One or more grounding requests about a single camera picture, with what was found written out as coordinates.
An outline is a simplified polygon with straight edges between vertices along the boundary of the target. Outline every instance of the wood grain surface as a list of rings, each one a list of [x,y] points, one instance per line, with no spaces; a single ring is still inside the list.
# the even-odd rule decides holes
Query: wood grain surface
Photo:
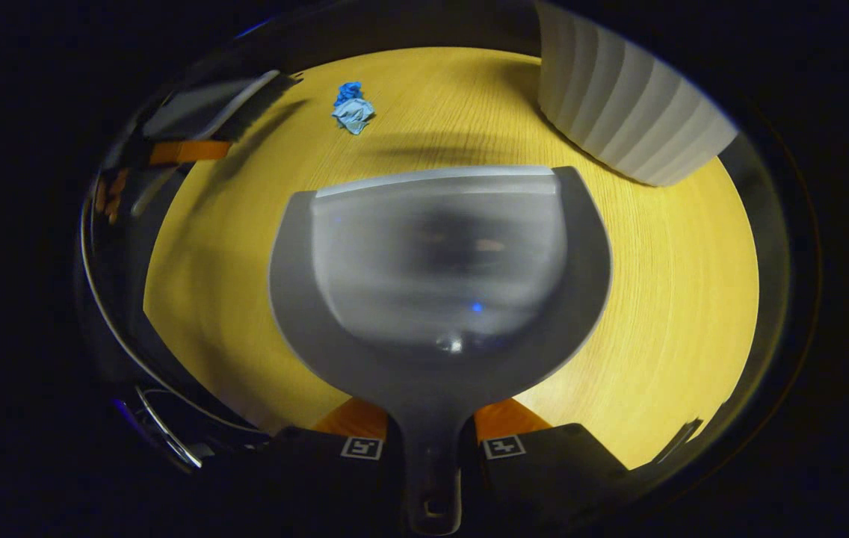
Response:
[[[573,166],[610,235],[611,294],[582,350],[516,399],[552,424],[583,424],[628,467],[649,462],[685,422],[705,427],[738,382],[756,322],[756,251],[738,193],[718,159],[667,188],[596,163],[538,111],[539,71],[539,58],[466,48],[304,71],[176,195],[143,305],[162,340],[250,421],[311,427],[348,396],[298,362],[271,316],[268,258],[292,193],[435,167]],[[349,81],[362,82],[377,112],[360,136],[330,116]]]

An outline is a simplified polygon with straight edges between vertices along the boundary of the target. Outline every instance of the gray plastic scoop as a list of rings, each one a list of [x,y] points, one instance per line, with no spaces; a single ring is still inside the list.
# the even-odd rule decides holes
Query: gray plastic scoop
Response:
[[[564,364],[610,279],[577,170],[463,167],[292,195],[268,289],[298,358],[398,423],[408,523],[441,535],[461,522],[463,423]]]

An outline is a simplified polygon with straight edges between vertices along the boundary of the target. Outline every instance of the white fluted vase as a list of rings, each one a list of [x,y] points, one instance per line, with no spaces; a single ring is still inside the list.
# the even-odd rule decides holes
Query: white fluted vase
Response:
[[[562,7],[537,3],[537,101],[551,123],[640,183],[673,185],[736,136],[731,120],[650,52]]]

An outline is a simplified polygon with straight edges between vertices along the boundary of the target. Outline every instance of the dark background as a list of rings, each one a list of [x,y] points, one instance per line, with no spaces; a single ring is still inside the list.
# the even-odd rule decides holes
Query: dark background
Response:
[[[135,534],[181,486],[111,408],[83,348],[72,302],[79,204],[151,89],[281,7],[0,5],[0,535]],[[634,532],[849,535],[849,7],[620,1],[599,11],[759,103],[807,180],[824,252],[820,323],[787,401],[728,466]]]

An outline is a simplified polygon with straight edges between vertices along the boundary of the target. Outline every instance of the blue cloth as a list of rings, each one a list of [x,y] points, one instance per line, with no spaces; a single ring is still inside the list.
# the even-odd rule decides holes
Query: blue cloth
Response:
[[[349,99],[362,98],[362,82],[345,82],[339,86],[339,98],[335,99],[335,106],[341,105]]]
[[[367,119],[374,113],[374,107],[365,99],[349,99],[335,107],[332,116],[339,121],[339,127],[348,129],[352,134],[359,134],[368,125]]]

